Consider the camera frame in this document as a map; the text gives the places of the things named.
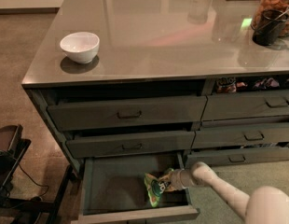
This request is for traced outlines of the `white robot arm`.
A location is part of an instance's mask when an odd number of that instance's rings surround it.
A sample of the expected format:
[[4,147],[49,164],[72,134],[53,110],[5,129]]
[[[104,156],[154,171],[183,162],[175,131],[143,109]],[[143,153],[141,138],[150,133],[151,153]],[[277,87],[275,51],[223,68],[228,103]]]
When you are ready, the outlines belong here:
[[190,169],[172,171],[170,180],[178,190],[196,185],[212,188],[245,224],[289,224],[289,196],[280,189],[263,186],[248,195],[221,179],[201,161]]

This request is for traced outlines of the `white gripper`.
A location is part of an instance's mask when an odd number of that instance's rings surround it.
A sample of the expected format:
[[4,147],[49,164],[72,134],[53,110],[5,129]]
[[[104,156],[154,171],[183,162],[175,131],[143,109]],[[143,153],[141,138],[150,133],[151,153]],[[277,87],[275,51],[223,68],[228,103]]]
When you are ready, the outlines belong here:
[[191,172],[188,169],[176,169],[171,172],[171,185],[176,190],[187,189],[196,185]]

